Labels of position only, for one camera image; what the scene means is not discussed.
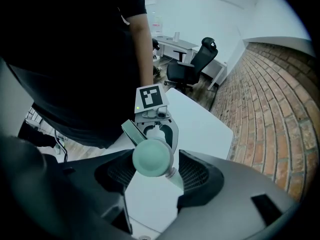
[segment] white wall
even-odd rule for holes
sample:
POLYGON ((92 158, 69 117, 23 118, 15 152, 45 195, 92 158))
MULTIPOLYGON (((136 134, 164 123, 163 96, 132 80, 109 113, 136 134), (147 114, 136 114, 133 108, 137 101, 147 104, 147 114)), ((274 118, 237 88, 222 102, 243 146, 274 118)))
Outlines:
POLYGON ((308 32, 285 0, 258 0, 243 39, 286 46, 315 56, 308 32))
MULTIPOLYGON (((238 61, 239 42, 248 28, 257 0, 146 0, 155 4, 152 9, 162 17, 163 35, 180 32, 180 39, 201 45, 204 37, 215 39, 221 62, 230 63, 228 73, 238 61)), ((165 48, 165 54, 178 59, 173 48, 165 48)))
POLYGON ((0 57, 0 134, 17 136, 33 104, 0 57))

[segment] white table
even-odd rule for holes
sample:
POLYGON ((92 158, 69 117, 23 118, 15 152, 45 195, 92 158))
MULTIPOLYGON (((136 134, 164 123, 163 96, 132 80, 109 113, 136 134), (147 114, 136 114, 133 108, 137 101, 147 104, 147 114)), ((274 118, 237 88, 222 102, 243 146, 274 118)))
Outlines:
MULTIPOLYGON (((179 128, 173 166, 179 168, 179 149, 226 159, 233 139, 232 130, 176 89, 169 89, 166 96, 170 103, 168 110, 179 128)), ((106 154, 132 148, 134 145, 123 134, 106 154)), ((163 232, 177 217, 177 200, 182 194, 183 191, 164 176, 149 178, 136 172, 125 192, 128 214, 141 225, 163 232)), ((141 232, 143 228, 137 226, 136 231, 141 232)))
POLYGON ((153 36, 152 38, 156 39, 161 47, 161 57, 164 56, 165 46, 173 47, 179 51, 186 53, 183 62, 189 63, 192 57, 192 48, 197 47, 197 44, 187 42, 179 39, 179 41, 173 41, 173 38, 170 36, 153 36))
MULTIPOLYGON (((200 50, 201 46, 198 46, 198 47, 193 47, 192 48, 192 53, 191 53, 191 59, 193 59, 193 57, 195 56, 195 54, 197 54, 200 50)), ((213 78, 212 78, 212 81, 211 81, 211 84, 210 86, 208 87, 208 91, 212 88, 212 86, 214 86, 214 84, 217 82, 217 80, 219 79, 219 77, 221 76, 221 74, 224 72, 224 70, 227 70, 227 63, 225 61, 221 61, 218 57, 215 57, 213 59, 213 61, 217 64, 219 64, 221 66, 221 69, 219 70, 218 74, 215 75, 213 78)))

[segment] red brick wall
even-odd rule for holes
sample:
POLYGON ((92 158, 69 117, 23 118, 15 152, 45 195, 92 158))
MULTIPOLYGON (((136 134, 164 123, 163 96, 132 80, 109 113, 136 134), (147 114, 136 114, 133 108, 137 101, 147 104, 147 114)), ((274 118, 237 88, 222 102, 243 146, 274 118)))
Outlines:
POLYGON ((317 84, 311 56, 250 43, 219 87, 211 111, 234 132, 228 158, 265 174, 296 200, 319 163, 317 84))

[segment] black office chair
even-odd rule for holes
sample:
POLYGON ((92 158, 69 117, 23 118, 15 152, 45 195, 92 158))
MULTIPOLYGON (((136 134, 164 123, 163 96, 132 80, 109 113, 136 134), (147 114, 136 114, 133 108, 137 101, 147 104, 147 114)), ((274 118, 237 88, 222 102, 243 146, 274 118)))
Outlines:
POLYGON ((168 83, 175 84, 175 89, 181 89, 182 93, 186 93, 186 88, 190 88, 199 82, 201 71, 217 56, 218 50, 215 40, 211 37, 205 37, 201 41, 202 46, 191 63, 183 63, 177 61, 175 64, 169 64, 166 70, 166 76, 169 81, 164 81, 166 86, 168 83))

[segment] wooden floor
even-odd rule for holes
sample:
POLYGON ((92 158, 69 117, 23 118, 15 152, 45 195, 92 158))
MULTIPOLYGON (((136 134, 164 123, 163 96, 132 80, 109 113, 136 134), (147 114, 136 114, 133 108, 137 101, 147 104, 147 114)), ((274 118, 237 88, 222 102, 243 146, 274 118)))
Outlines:
MULTIPOLYGON (((163 85, 164 81, 167 80, 167 67, 169 64, 176 63, 175 61, 170 61, 167 58, 162 58, 160 60, 161 72, 160 75, 154 77, 154 83, 161 83, 164 91, 169 90, 174 87, 171 84, 163 85)), ((212 90, 207 90, 211 83, 211 80, 205 77, 205 75, 200 76, 199 83, 193 86, 193 91, 187 89, 186 95, 197 102, 199 105, 204 107, 206 110, 210 109, 213 98, 215 96, 216 88, 213 87, 212 90)), ((40 124, 40 131, 54 136, 54 129, 48 125, 45 121, 42 120, 40 124)), ((81 160, 87 158, 99 157, 104 154, 105 149, 100 149, 97 147, 84 146, 71 139, 66 139, 65 137, 58 134, 58 137, 63 138, 65 148, 68 151, 68 161, 81 160)), ((44 154, 50 154, 56 157, 59 163, 62 163, 64 160, 64 153, 61 151, 59 155, 56 155, 55 151, 51 147, 39 147, 38 148, 44 154)))

